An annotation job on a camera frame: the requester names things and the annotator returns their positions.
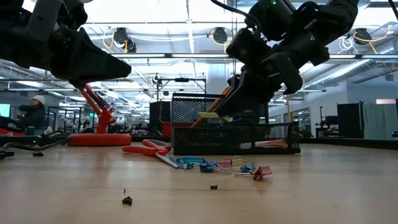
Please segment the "small debris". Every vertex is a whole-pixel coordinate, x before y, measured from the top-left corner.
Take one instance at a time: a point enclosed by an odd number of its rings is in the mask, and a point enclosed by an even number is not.
[[[132,198],[130,196],[126,197],[125,199],[122,200],[122,203],[125,205],[132,205]]]
[[[44,154],[43,154],[43,153],[41,153],[41,152],[33,152],[33,156],[39,156],[39,157],[42,157],[42,156],[44,156]]]

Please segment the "wooden table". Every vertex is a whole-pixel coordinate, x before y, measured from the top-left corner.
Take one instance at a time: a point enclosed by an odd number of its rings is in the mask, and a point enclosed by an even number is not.
[[[243,156],[271,166],[263,181],[173,169],[119,147],[44,153],[0,161],[1,224],[398,223],[395,151],[303,145],[299,155]]]

